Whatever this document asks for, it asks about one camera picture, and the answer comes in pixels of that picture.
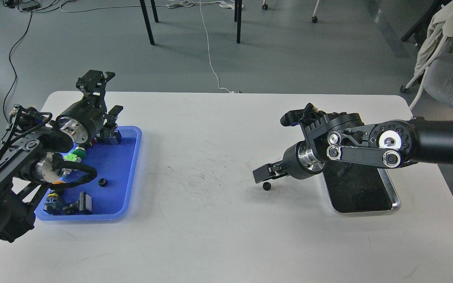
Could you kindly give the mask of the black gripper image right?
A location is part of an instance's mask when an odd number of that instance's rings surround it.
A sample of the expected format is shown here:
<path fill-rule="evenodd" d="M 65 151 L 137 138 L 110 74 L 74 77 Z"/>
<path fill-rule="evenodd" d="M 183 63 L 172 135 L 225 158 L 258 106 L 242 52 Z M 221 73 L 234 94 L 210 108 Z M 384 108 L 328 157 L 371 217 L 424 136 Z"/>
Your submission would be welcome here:
<path fill-rule="evenodd" d="M 303 180 L 323 172 L 325 163 L 319 161 L 307 143 L 296 143 L 288 148 L 281 160 L 265 164 L 253 171 L 256 184 L 286 176 Z"/>

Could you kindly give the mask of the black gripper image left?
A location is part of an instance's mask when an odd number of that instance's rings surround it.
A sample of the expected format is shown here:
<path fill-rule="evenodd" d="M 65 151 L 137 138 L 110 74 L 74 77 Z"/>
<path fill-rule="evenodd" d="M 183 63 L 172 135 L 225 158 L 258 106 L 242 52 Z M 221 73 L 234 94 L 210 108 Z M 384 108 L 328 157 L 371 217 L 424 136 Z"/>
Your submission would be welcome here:
<path fill-rule="evenodd" d="M 107 136 L 117 130 L 116 120 L 123 106 L 115 105 L 105 114 L 104 102 L 106 84 L 115 75 L 115 72 L 89 70 L 79 77 L 75 86 L 83 93 L 83 98 L 57 117 L 55 129 L 67 133 L 77 144 L 90 141 L 100 131 Z"/>

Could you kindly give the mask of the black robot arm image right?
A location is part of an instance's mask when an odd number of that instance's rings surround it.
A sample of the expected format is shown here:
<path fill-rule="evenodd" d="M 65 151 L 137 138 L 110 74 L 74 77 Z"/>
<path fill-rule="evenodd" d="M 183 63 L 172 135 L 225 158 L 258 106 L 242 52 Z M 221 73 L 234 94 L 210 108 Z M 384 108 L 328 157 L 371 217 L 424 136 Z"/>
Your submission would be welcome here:
<path fill-rule="evenodd" d="M 395 169 L 415 163 L 453 164 L 453 121 L 424 118 L 364 124 L 358 113 L 326 113 L 309 103 L 288 111 L 284 127 L 300 126 L 304 140 L 289 147 L 281 161 L 253 171 L 261 183 L 283 176 L 303 180 L 329 162 Z"/>

